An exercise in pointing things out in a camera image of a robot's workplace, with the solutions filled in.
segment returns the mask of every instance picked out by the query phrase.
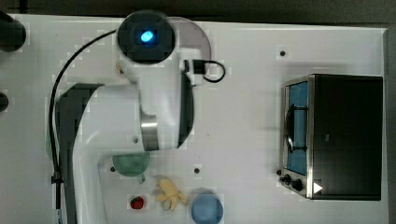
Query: toaster oven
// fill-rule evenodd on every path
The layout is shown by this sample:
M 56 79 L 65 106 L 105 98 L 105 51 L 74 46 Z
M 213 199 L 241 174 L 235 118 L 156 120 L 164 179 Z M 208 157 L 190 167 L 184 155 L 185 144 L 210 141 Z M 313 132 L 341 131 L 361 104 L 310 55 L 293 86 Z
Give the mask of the toaster oven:
M 312 200 L 381 199 L 382 77 L 294 79 L 282 111 L 284 187 Z

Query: blue light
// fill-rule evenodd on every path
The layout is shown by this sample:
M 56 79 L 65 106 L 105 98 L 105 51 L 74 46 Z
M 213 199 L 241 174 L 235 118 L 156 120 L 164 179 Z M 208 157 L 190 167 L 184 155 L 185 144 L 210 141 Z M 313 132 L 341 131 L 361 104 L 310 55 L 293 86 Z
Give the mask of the blue light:
M 151 31 L 146 31 L 145 33 L 143 33 L 143 34 L 140 36 L 140 39 L 141 39 L 143 42 L 147 43 L 147 42 L 149 42 L 153 37 L 154 37 L 154 33 L 152 33 Z

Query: black cable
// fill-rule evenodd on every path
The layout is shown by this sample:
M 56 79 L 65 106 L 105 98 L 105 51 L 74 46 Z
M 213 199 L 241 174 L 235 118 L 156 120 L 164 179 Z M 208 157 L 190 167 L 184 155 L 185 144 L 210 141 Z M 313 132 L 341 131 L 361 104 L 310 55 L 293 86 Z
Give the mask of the black cable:
M 220 66 L 222 68 L 223 74 L 221 75 L 220 78 L 218 78 L 218 79 L 210 79 L 210 78 L 207 78 L 205 76 L 205 74 L 206 74 L 205 66 L 206 66 L 207 63 L 214 63 L 214 64 L 217 64 L 218 66 Z M 224 65 L 222 63 L 219 63 L 219 62 L 216 62 L 216 61 L 192 60 L 192 65 L 193 65 L 194 74 L 203 75 L 204 79 L 206 81 L 208 81 L 208 82 L 218 83 L 218 82 L 222 81 L 224 79 L 224 77 L 225 77 L 225 67 L 224 67 Z
M 56 95 L 56 90 L 58 89 L 59 82 L 61 81 L 62 76 L 64 75 L 64 72 L 66 71 L 67 67 L 70 65 L 71 62 L 73 62 L 76 57 L 87 47 L 92 45 L 94 42 L 108 36 L 116 33 L 116 30 L 110 31 L 108 33 L 105 33 L 103 35 L 99 35 L 95 39 L 91 40 L 84 46 L 82 46 L 78 51 L 76 51 L 73 56 L 67 60 L 66 64 L 64 65 L 64 68 L 61 70 L 59 75 L 56 77 L 55 83 L 52 87 L 52 93 L 50 95 L 50 101 L 49 101 L 49 139 L 50 139 L 50 145 L 51 145 L 51 152 L 52 152 L 52 163 L 53 163 L 53 176 L 51 178 L 52 184 L 56 184 L 56 189 L 55 189 L 55 206 L 56 209 L 61 209 L 61 185 L 63 183 L 62 180 L 62 174 L 61 174 L 61 168 L 60 168 L 60 163 L 58 163 L 58 159 L 56 156 L 56 143 L 55 143 L 55 134 L 53 131 L 53 122 L 52 122 L 52 114 L 53 114 L 53 108 L 55 105 L 55 95 Z

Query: white tabletop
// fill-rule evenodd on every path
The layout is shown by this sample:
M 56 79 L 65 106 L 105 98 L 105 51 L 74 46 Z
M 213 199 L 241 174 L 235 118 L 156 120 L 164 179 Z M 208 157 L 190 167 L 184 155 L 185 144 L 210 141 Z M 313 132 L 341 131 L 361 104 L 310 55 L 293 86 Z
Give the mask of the white tabletop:
M 0 91 L 10 99 L 7 111 L 0 113 L 0 219 L 5 224 L 54 223 L 52 166 L 46 152 L 53 80 L 82 44 L 116 29 L 121 19 L 35 15 L 17 19 L 28 29 L 25 45 L 18 52 L 0 52 Z M 385 147 L 380 202 L 309 201 L 281 187 L 275 174 L 281 166 L 282 83 L 313 73 L 383 76 L 384 30 L 198 24 L 209 36 L 212 58 L 225 64 L 228 75 L 219 84 L 194 89 L 194 133 L 182 149 L 153 154 L 149 173 L 171 177 L 190 199 L 195 189 L 214 190 L 224 204 L 223 223 L 388 223 Z M 60 92 L 76 82 L 126 83 L 125 77 L 114 73 L 112 48 L 107 37 L 85 50 L 68 69 Z M 281 50 L 286 57 L 278 56 Z M 201 167 L 198 175 L 193 173 L 196 166 Z M 119 197 L 122 204 L 118 208 L 116 199 L 107 200 L 111 224 L 132 223 L 137 217 L 145 220 L 139 223 L 171 223 L 176 217 L 192 223 L 181 204 L 173 215 L 150 213 L 157 205 L 149 191 L 145 191 L 150 197 L 148 212 L 125 213 L 127 197 L 136 194 L 125 191 L 133 180 L 109 177 L 119 180 L 114 182 L 119 190 L 109 191 L 106 175 L 102 175 L 105 197 Z M 152 186 L 153 180 L 145 184 Z

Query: oven knob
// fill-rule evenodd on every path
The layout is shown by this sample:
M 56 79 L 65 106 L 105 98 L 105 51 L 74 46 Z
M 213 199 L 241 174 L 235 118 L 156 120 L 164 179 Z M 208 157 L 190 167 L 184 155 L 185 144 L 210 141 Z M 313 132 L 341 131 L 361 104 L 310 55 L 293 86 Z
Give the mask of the oven knob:
M 283 177 L 280 177 L 279 180 L 285 183 L 285 185 L 289 185 L 291 181 L 291 177 L 290 175 L 284 175 Z
M 303 182 L 301 181 L 301 179 L 296 179 L 296 180 L 291 181 L 291 186 L 295 190 L 300 191 L 303 189 Z

